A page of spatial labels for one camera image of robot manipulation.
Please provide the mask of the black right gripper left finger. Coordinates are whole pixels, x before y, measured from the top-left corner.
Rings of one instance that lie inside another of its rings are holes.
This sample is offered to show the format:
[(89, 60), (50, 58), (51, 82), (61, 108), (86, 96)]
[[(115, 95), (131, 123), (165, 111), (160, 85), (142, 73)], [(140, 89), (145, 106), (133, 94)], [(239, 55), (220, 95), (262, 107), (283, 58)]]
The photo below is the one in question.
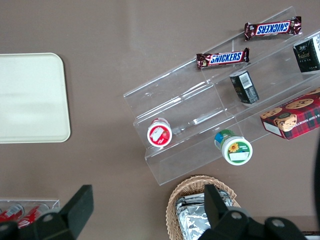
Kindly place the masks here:
[(35, 223), (37, 240), (76, 240), (94, 210), (93, 186), (83, 185), (57, 212), (41, 216)]

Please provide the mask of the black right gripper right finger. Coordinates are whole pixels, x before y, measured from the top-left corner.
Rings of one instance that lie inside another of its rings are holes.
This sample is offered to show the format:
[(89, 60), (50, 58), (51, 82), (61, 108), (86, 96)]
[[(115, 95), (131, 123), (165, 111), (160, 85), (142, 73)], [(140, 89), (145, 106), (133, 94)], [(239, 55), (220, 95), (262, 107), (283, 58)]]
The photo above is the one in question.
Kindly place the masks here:
[(204, 187), (204, 210), (210, 224), (205, 237), (244, 237), (249, 217), (239, 207), (228, 207), (214, 185)]

